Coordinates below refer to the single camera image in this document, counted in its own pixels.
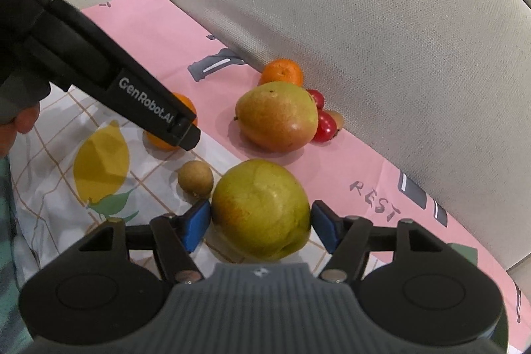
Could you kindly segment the person's left hand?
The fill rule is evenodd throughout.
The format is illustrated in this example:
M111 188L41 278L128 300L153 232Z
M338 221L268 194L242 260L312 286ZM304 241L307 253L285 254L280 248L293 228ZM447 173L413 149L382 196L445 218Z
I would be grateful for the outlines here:
M17 117L0 127L0 158L5 158L12 148L16 137L19 134L27 134L34 127L39 118L40 105L37 104L28 109L22 110Z

